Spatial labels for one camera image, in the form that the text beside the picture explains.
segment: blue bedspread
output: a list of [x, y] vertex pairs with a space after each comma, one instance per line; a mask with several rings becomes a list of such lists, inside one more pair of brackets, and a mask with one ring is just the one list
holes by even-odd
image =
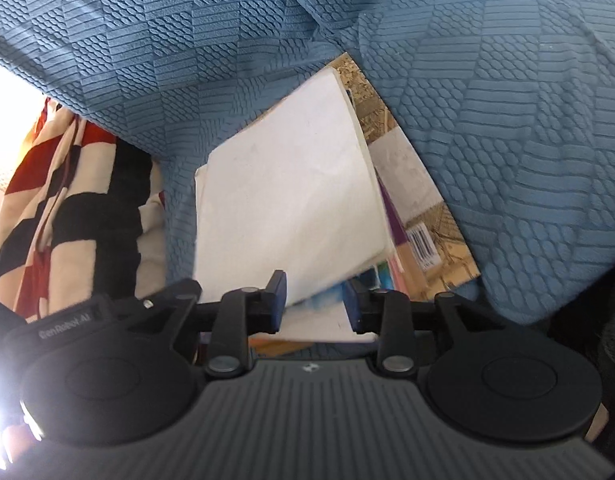
[[347, 50], [529, 322], [615, 263], [615, 0], [0, 0], [0, 63], [162, 161], [170, 279], [193, 173]]

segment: barcode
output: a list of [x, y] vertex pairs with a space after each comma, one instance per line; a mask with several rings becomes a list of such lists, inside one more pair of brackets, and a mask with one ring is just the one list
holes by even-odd
[[409, 228], [407, 237], [410, 239], [416, 259], [421, 264], [421, 269], [428, 270], [441, 263], [439, 252], [423, 222]]

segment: person's finger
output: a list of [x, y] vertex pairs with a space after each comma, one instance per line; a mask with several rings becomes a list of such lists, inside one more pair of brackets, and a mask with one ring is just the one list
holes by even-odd
[[18, 457], [34, 446], [38, 441], [27, 424], [9, 426], [2, 432], [2, 445], [5, 448], [10, 462], [18, 460]]

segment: blue blanket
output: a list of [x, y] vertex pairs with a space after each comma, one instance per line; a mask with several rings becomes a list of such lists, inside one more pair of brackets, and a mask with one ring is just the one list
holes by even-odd
[[430, 170], [498, 311], [615, 263], [615, 0], [0, 0], [0, 63], [157, 156], [169, 278], [194, 170], [347, 50]]

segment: white paper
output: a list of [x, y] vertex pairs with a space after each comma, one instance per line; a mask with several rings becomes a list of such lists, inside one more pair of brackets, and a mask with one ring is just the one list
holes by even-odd
[[369, 153], [403, 224], [443, 202], [430, 173], [400, 126], [372, 142]]
[[384, 259], [391, 238], [369, 168], [334, 69], [217, 147], [197, 202], [194, 278], [202, 300], [264, 287], [283, 269], [292, 304]]

